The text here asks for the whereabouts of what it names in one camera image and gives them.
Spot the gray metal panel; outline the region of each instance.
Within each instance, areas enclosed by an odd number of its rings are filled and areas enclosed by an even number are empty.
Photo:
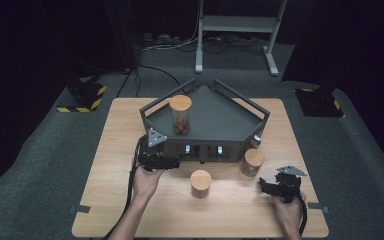
[[[168,105],[149,116],[154,128],[168,138],[240,141],[248,137],[262,121],[208,86],[200,86],[188,96],[192,99],[192,106],[189,109],[191,128],[187,135],[174,133],[171,108]]]
[[[206,31],[271,33],[275,22],[275,17],[204,15],[202,29]]]

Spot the black cable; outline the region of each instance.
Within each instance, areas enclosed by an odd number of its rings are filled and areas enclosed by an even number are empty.
[[[230,40],[227,39],[225,36],[219,36],[219,37],[210,37],[210,38],[207,38],[204,40],[204,42],[208,42],[210,43],[211,45],[214,45],[214,46],[221,46],[221,45],[224,45],[224,44],[229,44],[230,43]]]
[[[179,81],[178,81],[173,75],[171,75],[170,73],[168,73],[168,72],[166,72],[166,71],[164,71],[164,70],[162,70],[162,69],[154,68],[154,67],[148,67],[148,66],[144,66],[144,65],[142,65],[142,64],[139,64],[139,66],[140,66],[140,67],[143,67],[143,68],[149,68],[149,69],[153,69],[153,70],[157,70],[157,71],[163,72],[163,73],[167,74],[168,76],[170,76],[170,77],[177,83],[177,85],[180,86]]]
[[[166,43],[166,44],[163,45],[163,46],[158,46],[158,45],[155,45],[155,42],[154,42],[154,44],[153,44],[154,46],[147,46],[144,49],[142,49],[142,51],[147,51],[147,50],[152,50],[152,49],[165,49],[165,50],[167,50],[167,49],[179,48],[179,47],[182,47],[182,46],[185,46],[185,45],[189,45],[189,44],[195,42],[197,39],[194,39],[194,37],[195,37],[195,34],[197,32],[197,29],[198,29],[198,25],[199,25],[199,9],[200,9],[200,3],[198,4],[198,9],[197,9],[195,30],[194,30],[194,32],[192,34],[192,37],[189,40],[187,40],[186,43],[175,45],[174,43],[180,43],[181,41],[178,40],[178,41],[174,42],[174,41],[167,41],[166,38],[163,38],[163,39],[158,38],[158,40],[163,40],[164,43]]]
[[[190,45],[190,44],[187,44],[185,46],[193,46],[193,49],[191,50],[185,50],[185,49],[182,49],[181,47],[177,47],[176,49],[181,51],[181,52],[195,52],[196,51],[196,48],[197,46],[196,45]]]
[[[140,165],[137,164],[139,148],[142,145],[142,142],[145,139],[145,137],[147,137],[147,135],[144,135],[141,138],[139,138],[139,140],[138,140],[138,142],[136,144],[135,155],[133,156],[133,159],[132,159],[132,169],[130,170],[130,174],[129,174],[129,183],[128,183],[128,188],[127,188],[126,205],[124,206],[123,213],[121,214],[120,219],[118,219],[118,221],[114,225],[114,227],[111,228],[111,230],[102,238],[103,240],[106,240],[106,239],[108,239],[110,237],[111,233],[114,231],[115,227],[121,221],[121,219],[123,218],[124,214],[126,213],[127,209],[130,206],[130,202],[132,200],[132,192],[133,192],[133,184],[134,184],[134,180],[135,180],[135,174],[136,174],[136,170],[140,166]]]
[[[121,92],[121,89],[123,89],[124,84],[126,84],[127,79],[130,77],[130,74],[132,73],[132,71],[133,71],[133,70],[130,70],[129,73],[127,74],[127,77],[124,79],[123,84],[121,85],[120,89],[118,90],[118,93],[117,93],[117,96],[116,96],[116,97],[119,97],[120,92]]]
[[[223,11],[223,9],[224,9],[224,6],[226,6],[226,2],[227,2],[227,0],[224,0],[224,3],[223,3],[223,5],[221,6],[221,8],[220,8],[220,11],[219,11],[219,14],[218,14],[218,15],[221,15],[221,12]]]
[[[204,49],[204,47],[203,47],[202,49],[203,49],[206,53],[210,53],[210,54],[220,54],[220,53],[226,51],[227,49],[229,49],[229,47],[230,47],[230,42],[227,41],[227,42],[223,42],[222,44],[214,44],[214,45],[223,45],[224,43],[227,43],[227,46],[226,46],[224,49],[222,49],[221,51],[218,51],[218,52],[211,52],[211,51],[208,51],[208,50]]]
[[[262,44],[265,44],[266,43],[266,41],[255,41],[255,42],[252,42],[252,43],[250,43],[250,44],[248,44],[248,45],[240,45],[240,44],[232,44],[232,46],[233,47],[243,47],[243,48],[247,48],[247,47],[253,47],[253,46],[256,46],[256,45],[262,45]]]
[[[301,226],[299,228],[299,234],[302,236],[302,233],[304,232],[305,225],[307,224],[307,205],[305,205],[304,200],[301,197],[301,194],[296,194],[296,197],[298,198],[299,202],[301,203],[301,209],[302,209],[302,221]]]
[[[107,4],[106,0],[104,0],[104,5],[105,5],[105,10],[107,11],[108,19],[110,20],[110,23],[111,23],[111,29],[113,30],[115,41],[117,42],[118,53],[120,54],[120,58],[124,60],[123,51],[121,50],[121,47],[120,47],[121,42],[119,41],[118,36],[117,36],[117,32],[115,31],[114,23],[113,23],[113,20],[111,18],[111,14],[110,14],[110,9],[108,8],[108,4]]]
[[[176,46],[175,44],[180,43],[180,39],[174,39],[172,41],[167,40],[167,38],[161,39],[165,44],[171,44],[172,46]]]
[[[83,65],[85,65],[86,67],[89,67],[89,68],[94,69],[94,70],[98,70],[98,71],[105,72],[105,73],[118,73],[118,72],[108,71],[108,70],[105,70],[105,69],[102,69],[102,68],[95,67],[95,66],[90,65],[90,64],[88,64],[88,63],[86,63],[86,62],[84,62],[84,61],[82,61],[82,60],[79,60],[78,58],[76,58],[76,57],[74,57],[73,55],[71,55],[71,54],[64,48],[64,46],[63,46],[63,44],[62,44],[62,41],[61,41],[61,39],[60,39],[60,37],[59,37],[57,31],[55,30],[54,25],[53,25],[52,22],[51,22],[51,19],[49,18],[48,14],[46,13],[45,8],[43,7],[42,1],[41,1],[41,0],[38,0],[38,3],[39,3],[39,6],[40,6],[40,8],[41,8],[41,10],[42,10],[43,15],[45,15],[46,21],[48,22],[49,27],[50,27],[51,30],[52,30],[52,33],[54,34],[55,38],[57,39],[57,41],[58,41],[58,43],[59,43],[59,45],[60,45],[61,50],[64,52],[64,54],[65,54],[66,56],[68,56],[69,58],[73,59],[74,61],[76,61],[76,62],[78,62],[78,63],[80,63],[80,64],[83,64]]]

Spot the yellow and black hazard tape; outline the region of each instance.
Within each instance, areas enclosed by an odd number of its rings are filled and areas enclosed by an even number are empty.
[[[314,89],[309,89],[309,88],[303,88],[303,89],[301,89],[301,90],[302,90],[302,91],[305,91],[305,92],[314,92]],[[333,104],[335,104],[335,108],[336,108],[336,110],[341,109],[341,106],[339,105],[338,100],[335,99],[335,101],[333,102]]]
[[[96,98],[92,102],[90,106],[57,106],[58,112],[93,112],[99,106],[102,100],[102,96],[104,95],[106,86],[102,86],[96,94]]]

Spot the black tape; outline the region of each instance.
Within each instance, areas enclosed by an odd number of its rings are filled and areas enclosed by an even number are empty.
[[[82,213],[89,213],[90,207],[89,206],[83,206],[83,205],[71,205],[70,212],[82,212]]]
[[[330,212],[329,207],[322,206],[320,203],[309,202],[309,203],[307,203],[307,205],[308,205],[308,208],[310,208],[310,209],[320,209],[320,210],[323,211],[323,213],[329,213]]]

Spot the cable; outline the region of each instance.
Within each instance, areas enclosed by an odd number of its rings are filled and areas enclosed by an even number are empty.
[[[223,3],[223,5],[222,5],[221,8],[220,8],[219,15],[220,15],[221,12],[223,11],[224,6],[226,6],[226,2],[227,2],[227,0],[224,0],[224,3]]]
[[[174,39],[169,41],[166,37],[163,37],[161,40],[164,41],[165,44],[171,44],[171,45],[181,42],[180,39]]]
[[[206,50],[206,49],[204,49],[204,48],[202,48],[202,50],[204,51],[204,52],[206,52],[206,53],[210,53],[210,54],[219,54],[219,53],[222,53],[222,52],[224,52],[224,51],[226,51],[227,49],[229,49],[229,47],[230,47],[230,41],[227,41],[227,42],[225,42],[225,43],[227,43],[227,46],[224,48],[224,49],[222,49],[222,50],[220,50],[220,51],[218,51],[218,52],[211,52],[211,51],[208,51],[208,50]]]
[[[302,236],[302,233],[304,232],[305,225],[307,224],[307,205],[305,205],[305,202],[302,199],[300,193],[297,193],[295,196],[298,198],[299,202],[301,203],[302,221],[301,221],[301,226],[299,228],[299,234]]]
[[[253,43],[250,43],[248,45],[239,45],[239,44],[232,44],[232,47],[244,47],[244,48],[247,48],[247,47],[253,47],[253,46],[257,46],[257,45],[263,45],[267,43],[267,41],[265,40],[262,40],[262,41],[255,41]]]
[[[129,183],[128,183],[128,187],[127,187],[126,205],[124,206],[123,213],[121,214],[120,219],[118,219],[118,221],[114,225],[114,227],[111,228],[111,230],[105,235],[105,237],[102,238],[103,240],[106,240],[110,237],[111,233],[114,231],[115,227],[121,221],[121,219],[123,218],[124,214],[126,213],[127,209],[130,206],[130,202],[132,201],[132,192],[133,192],[133,183],[135,180],[135,174],[136,174],[136,170],[140,166],[137,164],[138,163],[139,148],[142,145],[142,142],[144,141],[145,137],[147,137],[147,135],[143,135],[142,137],[140,137],[137,144],[136,144],[135,155],[133,156],[133,159],[132,159],[132,168],[131,168],[130,173],[129,173]]]
[[[196,32],[198,30],[198,25],[199,25],[199,7],[200,7],[200,5],[198,4],[195,30],[193,31],[192,37],[188,41],[186,41],[185,43],[179,44],[179,45],[170,44],[170,45],[160,45],[160,46],[147,47],[147,48],[142,49],[142,51],[148,51],[148,50],[152,50],[152,49],[158,49],[158,50],[175,49],[175,48],[179,48],[179,47],[182,47],[182,46],[185,46],[185,45],[188,45],[190,43],[195,42],[197,40],[197,38],[194,38],[194,37],[196,35]]]
[[[191,50],[185,50],[185,49],[181,49],[180,47],[176,48],[177,50],[181,51],[181,52],[195,52],[196,51],[196,48],[197,46],[195,45],[193,49]]]
[[[89,68],[92,68],[92,69],[95,69],[95,70],[98,70],[98,71],[101,71],[101,72],[105,72],[105,73],[119,73],[119,72],[114,72],[114,71],[108,71],[108,70],[105,70],[105,69],[102,69],[102,68],[98,68],[98,67],[95,67],[93,65],[90,65],[76,57],[74,57],[73,55],[71,55],[63,46],[62,44],[62,41],[60,39],[60,37],[58,36],[58,33],[57,31],[55,30],[54,26],[52,25],[52,22],[51,22],[51,19],[49,18],[48,14],[46,13],[45,11],[45,8],[43,7],[43,4],[42,4],[42,1],[41,0],[38,0],[38,3],[39,3],[39,6],[43,12],[43,14],[45,15],[45,18],[46,18],[46,21],[48,22],[51,30],[52,30],[52,33],[54,34],[55,38],[57,39],[59,45],[60,45],[60,48],[61,50],[64,52],[65,55],[67,55],[69,58],[73,59],[74,61],[80,63],[80,64],[83,64]]]
[[[171,75],[170,73],[168,73],[168,72],[166,72],[166,71],[164,71],[164,70],[162,70],[162,69],[154,68],[154,67],[148,67],[148,66],[144,66],[144,65],[142,65],[142,64],[139,64],[139,66],[140,66],[140,67],[143,67],[143,68],[149,68],[149,69],[153,69],[153,70],[157,70],[157,71],[163,72],[163,73],[167,74],[168,76],[170,76],[170,77],[177,83],[177,85],[180,86],[179,81],[178,81],[173,75]]]
[[[123,58],[123,51],[121,50],[121,47],[120,47],[120,41],[117,37],[117,33],[115,32],[115,28],[114,28],[114,23],[112,21],[112,18],[111,18],[111,15],[110,15],[110,10],[108,8],[108,4],[107,4],[107,1],[104,0],[104,4],[105,4],[105,10],[107,10],[107,15],[108,15],[108,18],[110,20],[110,23],[111,23],[111,29],[113,30],[113,34],[114,34],[114,37],[115,37],[115,40],[117,42],[117,49],[118,49],[118,53],[120,54],[120,57],[121,59],[123,59],[124,61],[124,58]]]
[[[130,70],[129,73],[127,74],[127,77],[124,79],[123,84],[121,84],[121,87],[120,87],[120,89],[118,90],[118,93],[117,93],[117,96],[116,96],[116,97],[119,97],[119,96],[120,96],[121,89],[123,89],[124,84],[126,84],[127,79],[130,77],[130,74],[132,73],[132,71],[133,71],[133,69]]]

